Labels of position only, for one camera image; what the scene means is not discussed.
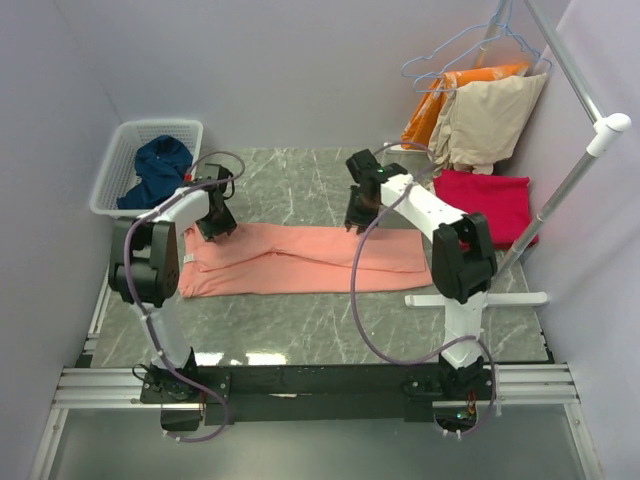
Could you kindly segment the pink t-shirt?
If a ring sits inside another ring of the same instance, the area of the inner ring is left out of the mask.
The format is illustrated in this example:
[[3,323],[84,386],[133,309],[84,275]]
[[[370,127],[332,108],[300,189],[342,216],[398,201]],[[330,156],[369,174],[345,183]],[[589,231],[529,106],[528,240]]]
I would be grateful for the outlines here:
[[[229,236],[184,234],[186,256],[178,289],[184,298],[239,294],[347,293],[360,237],[338,227],[241,223]],[[422,235],[375,229],[365,240],[356,275],[358,292],[430,286]]]

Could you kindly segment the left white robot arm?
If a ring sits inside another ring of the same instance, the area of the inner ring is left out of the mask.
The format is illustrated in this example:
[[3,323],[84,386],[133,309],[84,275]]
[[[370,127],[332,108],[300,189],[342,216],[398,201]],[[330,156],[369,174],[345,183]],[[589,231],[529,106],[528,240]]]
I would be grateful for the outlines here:
[[178,239],[191,226],[209,242],[237,228],[226,206],[237,176],[219,164],[214,169],[208,177],[188,174],[174,194],[149,212],[118,218],[112,237],[108,285],[140,318],[152,352],[147,382],[179,402],[197,395],[200,378],[193,348],[175,319]]

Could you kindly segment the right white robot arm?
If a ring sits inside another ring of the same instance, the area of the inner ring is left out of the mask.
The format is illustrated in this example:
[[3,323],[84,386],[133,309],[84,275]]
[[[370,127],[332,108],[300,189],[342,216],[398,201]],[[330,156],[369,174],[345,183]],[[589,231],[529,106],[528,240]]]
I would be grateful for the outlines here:
[[[350,276],[351,312],[360,337],[378,358],[392,364],[417,365],[437,358],[442,393],[452,399],[464,397],[490,357],[480,340],[481,318],[497,261],[486,217],[447,204],[419,185],[417,176],[397,163],[381,165],[368,149],[351,155],[346,167],[353,184],[345,227],[356,227],[360,235]],[[378,350],[365,332],[357,306],[357,273],[365,242],[392,211],[431,242],[431,277],[444,297],[444,344],[414,360],[393,359]]]

